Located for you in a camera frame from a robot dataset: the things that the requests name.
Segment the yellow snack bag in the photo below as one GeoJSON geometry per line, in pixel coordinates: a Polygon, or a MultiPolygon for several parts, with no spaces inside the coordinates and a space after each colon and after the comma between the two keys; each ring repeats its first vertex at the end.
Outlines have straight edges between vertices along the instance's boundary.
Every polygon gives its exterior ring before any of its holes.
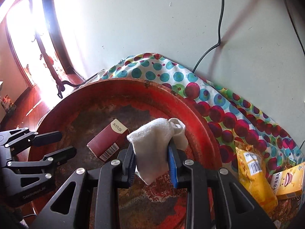
{"type": "Polygon", "coordinates": [[[266,164],[263,157],[238,147],[235,150],[240,183],[266,213],[272,212],[278,205],[278,200],[265,177],[266,164]]]}

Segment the colorful blanket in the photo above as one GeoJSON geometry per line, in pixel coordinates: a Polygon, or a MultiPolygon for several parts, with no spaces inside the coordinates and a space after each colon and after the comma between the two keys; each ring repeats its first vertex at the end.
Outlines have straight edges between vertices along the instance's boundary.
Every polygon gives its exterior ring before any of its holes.
{"type": "Polygon", "coordinates": [[[254,145],[264,156],[266,178],[304,161],[290,135],[269,116],[231,90],[199,78],[183,65],[156,53],[129,56],[89,82],[100,79],[132,77],[147,79],[172,89],[192,102],[213,132],[223,166],[237,176],[234,140],[254,145]]]}

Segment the yellow box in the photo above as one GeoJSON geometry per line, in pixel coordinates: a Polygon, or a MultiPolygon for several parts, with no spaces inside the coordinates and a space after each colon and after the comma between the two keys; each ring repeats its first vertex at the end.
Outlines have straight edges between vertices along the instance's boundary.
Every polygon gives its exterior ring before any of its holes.
{"type": "Polygon", "coordinates": [[[305,163],[272,175],[271,188],[278,200],[301,195],[304,189],[305,163]]]}

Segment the stain on tray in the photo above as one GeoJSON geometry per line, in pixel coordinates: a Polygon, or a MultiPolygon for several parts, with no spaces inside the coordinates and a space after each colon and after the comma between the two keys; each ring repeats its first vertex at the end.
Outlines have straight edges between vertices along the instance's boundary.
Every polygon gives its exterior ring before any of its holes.
{"type": "Polygon", "coordinates": [[[144,81],[145,88],[148,88],[148,87],[150,86],[151,83],[152,83],[152,81],[145,80],[145,81],[144,81]]]}
{"type": "MultiPolygon", "coordinates": [[[[63,139],[57,144],[57,150],[74,146],[77,154],[74,158],[57,168],[56,190],[80,167],[87,170],[103,166],[87,148],[91,141],[114,119],[122,122],[130,132],[155,119],[148,110],[139,110],[127,106],[99,106],[93,104],[79,113],[78,117],[62,131],[63,139]]],[[[116,159],[116,152],[108,161],[116,159]]],[[[176,212],[174,206],[179,196],[186,200],[186,191],[174,189],[168,174],[159,177],[152,185],[145,185],[135,177],[134,185],[129,189],[119,190],[120,225],[122,229],[156,228],[169,215],[176,212]]],[[[94,228],[96,188],[93,192],[90,225],[94,228]]]]}

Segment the white cloth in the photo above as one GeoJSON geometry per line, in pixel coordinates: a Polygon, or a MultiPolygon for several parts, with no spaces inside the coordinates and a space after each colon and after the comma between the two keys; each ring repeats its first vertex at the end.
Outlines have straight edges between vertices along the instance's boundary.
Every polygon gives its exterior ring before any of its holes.
{"type": "Polygon", "coordinates": [[[135,152],[136,174],[147,185],[168,171],[167,146],[171,138],[177,149],[187,148],[185,125],[179,119],[158,118],[127,135],[135,152]]]}

